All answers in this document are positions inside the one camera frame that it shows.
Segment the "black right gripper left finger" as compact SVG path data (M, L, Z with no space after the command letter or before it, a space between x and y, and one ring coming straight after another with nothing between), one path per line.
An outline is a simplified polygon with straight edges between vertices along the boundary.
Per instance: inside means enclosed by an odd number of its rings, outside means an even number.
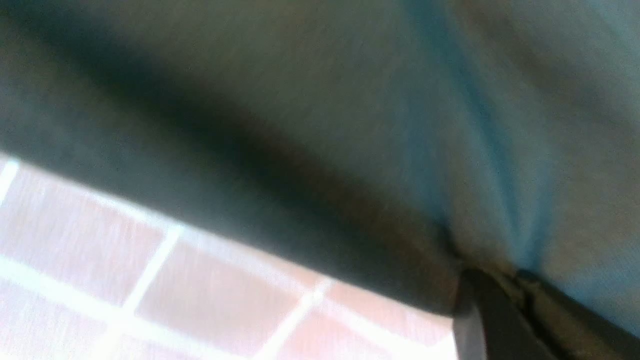
M460 360L554 360L494 279L462 271L452 331Z

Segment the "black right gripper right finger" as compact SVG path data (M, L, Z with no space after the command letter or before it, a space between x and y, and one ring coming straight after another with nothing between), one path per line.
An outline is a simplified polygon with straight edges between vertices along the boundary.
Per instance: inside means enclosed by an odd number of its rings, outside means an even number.
M557 360L638 360L640 340L528 271L523 316Z

